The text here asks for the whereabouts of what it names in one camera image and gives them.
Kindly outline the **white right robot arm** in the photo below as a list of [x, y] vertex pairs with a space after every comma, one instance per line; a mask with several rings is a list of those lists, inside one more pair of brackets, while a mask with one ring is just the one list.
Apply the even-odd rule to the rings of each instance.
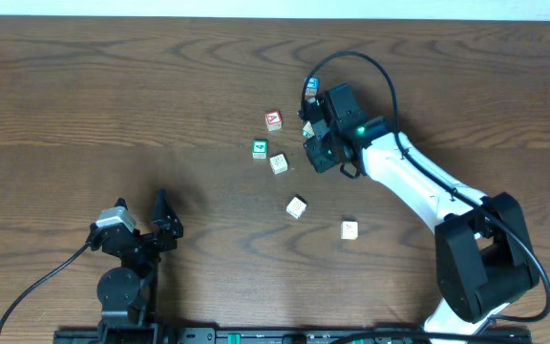
[[314, 169], [356, 165], [393, 192], [431, 230], [442, 301], [425, 321], [429, 333], [476, 335], [539, 282], [519, 203], [489, 197], [420, 153], [382, 117], [369, 118], [348, 84], [302, 103], [314, 131], [305, 150]]

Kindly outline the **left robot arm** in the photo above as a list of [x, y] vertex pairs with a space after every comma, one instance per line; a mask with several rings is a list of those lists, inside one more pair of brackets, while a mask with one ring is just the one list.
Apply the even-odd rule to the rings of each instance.
[[110, 328], [140, 328], [156, 321], [160, 255], [175, 249], [183, 236], [183, 225], [163, 188], [158, 190], [152, 224], [156, 229], [142, 234], [120, 198], [90, 225], [90, 249], [120, 260], [97, 284], [102, 323]]

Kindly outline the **plain engraved wooden block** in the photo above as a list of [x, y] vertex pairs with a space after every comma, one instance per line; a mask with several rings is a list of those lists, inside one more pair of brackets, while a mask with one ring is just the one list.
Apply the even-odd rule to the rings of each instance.
[[286, 206], [286, 212], [294, 219], [298, 220], [307, 210], [307, 203], [299, 197], [293, 197]]

